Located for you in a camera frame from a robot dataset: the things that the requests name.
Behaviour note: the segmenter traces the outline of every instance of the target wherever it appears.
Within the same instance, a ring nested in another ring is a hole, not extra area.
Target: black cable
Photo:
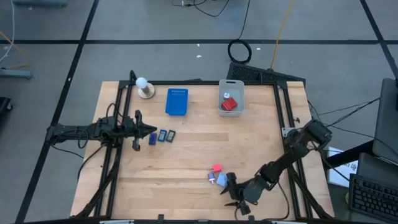
[[[246,25],[246,19],[248,18],[249,6],[250,6],[250,0],[248,0],[248,6],[246,8],[246,15],[244,16],[244,20],[243,20],[242,31],[241,31],[241,35],[239,35],[239,37],[238,37],[238,40],[242,37],[244,26]]]
[[[341,172],[339,172],[338,170],[336,170],[336,168],[334,168],[332,165],[330,165],[329,162],[326,161],[326,159],[323,157],[322,153],[320,153],[321,155],[321,159],[322,161],[331,169],[333,169],[334,171],[336,171],[336,173],[338,173],[340,176],[342,176],[342,178],[346,179],[349,182],[349,178],[347,178],[346,176],[344,176]]]
[[[312,145],[314,146],[314,148],[316,150],[319,151],[319,148],[315,146],[315,144],[313,143],[313,141],[311,141]],[[332,165],[330,165],[330,163],[328,161],[326,161],[326,159],[323,157],[322,153],[319,152],[319,155],[322,159],[322,161],[331,169],[333,169],[334,171],[336,171],[336,173],[338,173],[340,176],[342,176],[344,179],[346,179],[349,182],[349,178],[347,178],[346,176],[344,176],[341,172],[339,172],[338,170],[336,170],[336,168],[334,168]]]
[[[76,155],[76,156],[78,156],[78,157],[80,157],[80,158],[83,159],[83,156],[81,156],[81,155],[79,155],[79,154],[77,154],[77,153],[75,153],[75,152],[71,152],[71,151],[68,151],[68,150],[60,149],[60,148],[55,147],[54,145],[50,145],[50,146],[53,147],[53,148],[56,149],[56,150],[59,150],[59,151],[62,151],[62,152],[67,152],[67,153]]]
[[[353,105],[353,106],[349,106],[349,107],[346,107],[346,108],[342,108],[342,109],[337,109],[337,110],[329,111],[329,112],[326,112],[326,113],[320,113],[319,115],[325,115],[325,114],[330,114],[330,113],[334,113],[334,112],[337,112],[337,111],[347,110],[347,109],[354,108],[354,107],[356,107],[356,106],[361,106],[361,105],[363,105],[363,104],[365,104],[365,103],[370,103],[370,102],[371,102],[371,101],[367,101],[367,102],[363,102],[363,103],[358,103],[357,105]]]
[[[88,134],[87,129],[90,128],[90,127],[91,127],[92,125],[94,125],[94,124],[95,124],[95,123],[88,125],[88,126],[79,134],[79,138],[77,139],[77,147],[78,147],[79,149],[83,149],[84,147],[86,147],[86,145],[87,145],[87,143],[88,143],[88,139],[89,139],[89,134]],[[81,141],[81,137],[82,137],[83,133],[86,133],[86,139],[85,139],[86,141],[85,141],[85,143],[81,146],[81,145],[80,145],[80,141]]]
[[[380,139],[378,139],[378,138],[376,138],[376,137],[374,137],[374,136],[370,136],[370,135],[367,135],[367,134],[358,133],[358,132],[356,132],[356,131],[350,131],[350,130],[343,129],[343,128],[339,128],[339,127],[336,127],[336,126],[333,126],[333,125],[331,125],[331,127],[332,127],[332,128],[336,128],[336,129],[339,129],[339,130],[341,130],[341,131],[346,131],[346,132],[349,132],[349,133],[358,134],[358,135],[366,136],[366,137],[372,138],[372,139],[374,139],[374,140],[377,140],[377,141],[381,142],[383,145],[387,146],[396,156],[398,156],[398,153],[395,152],[395,150],[394,150],[391,146],[387,145],[384,141],[382,141],[382,140],[380,140]]]
[[[221,13],[223,13],[225,7],[226,7],[226,6],[228,5],[228,3],[229,3],[229,0],[226,0],[226,3],[225,3],[225,5],[224,5],[224,7],[222,8],[222,10],[221,10],[217,15],[211,15],[210,13],[207,13],[207,12],[205,12],[205,11],[199,9],[198,5],[200,5],[200,4],[196,4],[195,2],[196,2],[196,0],[193,0],[193,6],[195,6],[195,8],[198,9],[200,12],[206,14],[207,16],[218,17],[219,15],[221,15]]]
[[[54,145],[54,144],[56,144],[57,143],[57,140],[58,140],[58,138],[60,138],[62,135],[64,135],[64,134],[66,134],[66,133],[75,133],[75,132],[77,132],[77,131],[80,131],[80,130],[69,130],[69,131],[65,131],[65,132],[63,132],[62,134],[60,134],[60,135],[58,135],[55,139],[54,139],[54,141],[53,142],[50,142],[50,144],[51,145]]]
[[[250,6],[250,0],[248,0],[248,6],[247,6],[247,8],[246,8],[246,15],[244,16],[244,21],[243,21],[243,26],[242,26],[241,34],[239,35],[239,37],[238,37],[236,40],[231,40],[231,42],[228,44],[228,56],[229,56],[229,59],[231,59],[231,61],[233,61],[233,62],[235,62],[235,63],[247,64],[247,63],[250,62],[251,56],[252,56],[252,50],[251,50],[250,45],[249,45],[247,42],[245,42],[245,41],[243,41],[243,40],[240,39],[240,38],[242,37],[243,30],[244,30],[244,27],[245,27],[245,25],[246,25],[246,19],[248,18],[249,6]],[[235,43],[241,43],[241,44],[243,44],[243,45],[245,46],[245,48],[248,50],[249,56],[247,57],[246,60],[239,61],[239,60],[236,60],[234,57],[232,57],[232,54],[231,54],[231,46],[232,46],[233,44],[235,44]]]
[[[234,216],[235,216],[235,220],[238,221],[238,216],[236,216],[236,213],[238,212],[239,207],[235,208],[235,212],[234,212]]]
[[[80,177],[80,172],[83,169],[83,167],[85,166],[85,164],[93,157],[95,156],[95,154],[97,154],[102,148],[104,147],[104,145],[101,145],[101,147],[99,147],[94,153],[92,153],[80,166],[79,171],[77,173],[77,181],[79,181],[79,177]]]
[[[313,109],[313,110],[315,111],[315,113],[317,114],[317,116],[318,116],[318,120],[322,123],[321,117],[319,117],[319,114],[318,114],[317,109],[315,109],[315,107],[312,105],[312,103],[311,103],[309,100],[307,100],[307,102],[308,102],[308,104],[311,106],[310,111]]]
[[[281,220],[285,220],[287,217],[289,217],[289,214],[290,214],[290,204],[289,204],[289,200],[287,199],[286,193],[285,193],[285,191],[283,190],[282,186],[280,186],[279,180],[278,180],[278,186],[279,186],[280,190],[282,191],[282,193],[283,193],[283,195],[284,195],[284,197],[285,197],[286,204],[287,204],[287,213],[286,213],[286,215],[285,215],[284,217],[282,217],[282,218],[265,218],[265,219],[263,219],[262,221],[271,221],[271,220],[281,221]]]
[[[335,124],[337,124],[337,123],[343,121],[344,119],[348,118],[348,117],[351,116],[352,114],[358,112],[359,110],[363,109],[363,108],[366,107],[367,105],[370,105],[370,104],[376,102],[376,101],[379,100],[379,99],[380,99],[380,98],[376,98],[376,99],[374,99],[374,100],[372,100],[372,101],[369,101],[368,103],[366,103],[366,104],[363,105],[363,106],[357,107],[355,110],[353,110],[352,112],[350,112],[350,113],[348,113],[348,114],[342,116],[342,117],[339,118],[337,121],[335,121],[335,122],[333,122],[333,123],[331,123],[331,124],[328,124],[327,127],[333,126],[333,125],[335,125]]]
[[[108,122],[108,114],[109,114],[109,109],[111,108],[111,106],[114,106],[114,109],[116,109],[116,111],[118,112],[118,115],[120,115],[121,117],[123,117],[123,115],[119,112],[118,106],[116,106],[116,104],[114,104],[114,103],[111,103],[111,104],[108,106],[108,108],[106,109],[106,114],[105,114],[106,122],[107,122],[108,124],[109,124],[109,122]]]

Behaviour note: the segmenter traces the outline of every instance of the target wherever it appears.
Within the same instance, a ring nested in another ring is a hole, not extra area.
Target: white paper
[[[328,157],[334,156],[336,154],[339,154],[339,152],[343,152],[340,149],[336,149],[334,147],[329,147],[328,151]],[[353,161],[348,164],[341,165],[339,167],[336,167],[336,170],[341,172],[345,177],[349,179],[350,174],[356,174],[356,169],[358,168],[358,161]],[[333,169],[328,170],[328,182],[331,184],[336,184],[340,185],[343,187],[349,187],[349,182],[344,179],[342,176],[340,176],[336,171]]]

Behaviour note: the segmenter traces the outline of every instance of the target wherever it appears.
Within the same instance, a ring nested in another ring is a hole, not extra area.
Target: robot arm
[[[144,124],[139,110],[135,114],[136,122],[132,118],[123,118],[123,123],[117,125],[114,117],[100,118],[97,122],[87,126],[64,126],[56,124],[47,130],[46,141],[50,144],[64,142],[66,140],[99,140],[103,142],[115,142],[118,138],[134,137],[132,147],[139,151],[138,140],[156,131],[156,127]]]
[[[278,160],[264,164],[254,174],[254,178],[237,184],[235,174],[227,174],[227,187],[222,191],[222,194],[228,191],[235,202],[229,203],[226,206],[236,206],[241,210],[242,215],[249,214],[250,209],[245,201],[257,205],[262,191],[264,189],[268,191],[272,190],[275,184],[278,183],[279,176],[283,170],[292,166],[294,162],[297,162],[310,152],[310,149],[307,147],[308,143],[316,143],[318,147],[315,150],[318,150],[323,149],[330,140],[331,131],[317,120],[311,120],[303,128],[291,130],[284,139],[285,147],[288,149],[287,152],[278,158]]]

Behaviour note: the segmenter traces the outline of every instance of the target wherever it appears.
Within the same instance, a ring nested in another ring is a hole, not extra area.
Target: floor tile line
[[[72,64],[70,66],[67,78],[65,79],[65,84],[63,85],[60,99],[59,99],[57,107],[55,109],[51,124],[57,124],[60,119],[61,112],[62,112],[63,106],[65,104],[65,100],[67,99],[70,84],[73,80],[73,76],[75,74],[75,71],[76,71],[80,56],[81,56],[81,52],[83,50],[83,46],[85,44],[85,40],[88,35],[88,31],[90,30],[91,23],[93,22],[93,18],[94,18],[95,11],[98,6],[98,2],[99,2],[99,0],[93,1],[93,5],[91,7],[90,13],[88,15],[88,18],[87,18],[87,21],[85,24],[85,28],[83,29],[83,33],[82,33],[80,41],[78,43],[78,47],[76,49],[75,56],[72,60]],[[50,149],[50,144],[48,142],[44,141],[41,152],[39,154],[39,158],[37,159],[37,162],[35,165],[35,169],[33,171],[32,177],[30,178],[26,193],[24,195],[24,199],[21,203],[21,207],[19,208],[15,223],[23,223],[25,221],[27,212],[29,210],[30,203],[34,196],[34,192],[35,192],[37,183],[39,182],[40,175],[43,170],[45,159],[47,157],[47,154],[49,153],[49,149]]]
[[[371,12],[371,10],[370,10],[370,8],[369,8],[369,6],[368,6],[368,4],[366,3],[365,0],[360,0],[360,1],[361,1],[363,9],[365,10],[366,16],[368,17],[368,20],[369,20],[369,22],[370,22],[370,24],[372,26],[374,34],[376,35],[378,41],[380,41],[381,49],[383,50],[384,55],[386,56],[387,62],[390,65],[392,73],[394,74],[396,79],[398,79],[398,67],[397,67],[397,64],[396,64],[394,58],[392,57],[392,55],[390,53],[390,50],[388,49],[386,41],[384,40],[384,38],[383,38],[383,36],[382,36],[382,34],[380,32],[380,29],[379,29],[379,27],[376,24],[376,21],[373,18],[372,12]]]
[[[231,39],[163,39],[163,40],[86,40],[85,44],[228,44]],[[247,39],[249,44],[275,44],[275,39]],[[398,40],[387,40],[391,44],[398,44]],[[79,40],[15,40],[15,44],[79,44]],[[308,44],[308,45],[372,45],[380,44],[380,40],[279,40],[279,44]]]

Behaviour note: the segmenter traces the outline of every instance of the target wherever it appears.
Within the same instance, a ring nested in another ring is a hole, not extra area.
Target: white ball
[[[138,88],[145,88],[148,84],[148,81],[143,78],[143,77],[139,77],[136,80],[136,85],[138,86]]]

